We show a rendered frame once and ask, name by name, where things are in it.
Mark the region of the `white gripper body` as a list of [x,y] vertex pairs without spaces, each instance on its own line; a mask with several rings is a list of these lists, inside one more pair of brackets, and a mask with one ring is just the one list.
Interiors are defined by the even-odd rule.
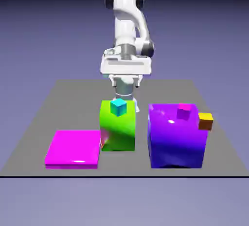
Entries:
[[123,60],[120,55],[103,55],[100,72],[104,75],[150,75],[151,62],[149,57],[131,56]]

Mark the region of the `small cyan cube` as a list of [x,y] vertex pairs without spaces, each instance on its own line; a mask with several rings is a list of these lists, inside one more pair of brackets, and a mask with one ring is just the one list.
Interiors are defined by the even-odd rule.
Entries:
[[121,98],[110,102],[110,112],[115,116],[121,116],[127,113],[127,102]]

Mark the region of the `small magenta cube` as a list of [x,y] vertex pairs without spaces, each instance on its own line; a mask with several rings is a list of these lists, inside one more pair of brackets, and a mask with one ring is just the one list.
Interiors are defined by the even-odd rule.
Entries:
[[191,104],[179,104],[177,109],[177,119],[188,120],[191,114]]

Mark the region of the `small yellow cube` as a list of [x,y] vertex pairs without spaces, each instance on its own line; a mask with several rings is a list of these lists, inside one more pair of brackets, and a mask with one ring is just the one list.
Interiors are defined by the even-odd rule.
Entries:
[[211,113],[198,113],[198,116],[198,129],[211,131],[213,127],[213,115]]

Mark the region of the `large green box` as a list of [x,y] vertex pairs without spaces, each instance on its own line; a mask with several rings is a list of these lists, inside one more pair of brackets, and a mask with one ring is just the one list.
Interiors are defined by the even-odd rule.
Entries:
[[102,151],[134,151],[136,134],[136,105],[126,102],[126,113],[117,116],[111,112],[111,100],[103,100],[99,122]]

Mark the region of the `large purple box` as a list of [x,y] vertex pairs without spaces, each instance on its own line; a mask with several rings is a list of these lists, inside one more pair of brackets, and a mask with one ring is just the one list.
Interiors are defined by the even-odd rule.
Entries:
[[198,107],[189,119],[177,119],[179,104],[149,104],[147,140],[152,168],[201,168],[207,130],[199,130]]

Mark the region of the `large flat magenta box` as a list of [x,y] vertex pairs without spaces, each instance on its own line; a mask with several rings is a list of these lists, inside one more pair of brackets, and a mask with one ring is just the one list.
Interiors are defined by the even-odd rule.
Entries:
[[99,130],[57,130],[44,158],[46,169],[97,169]]

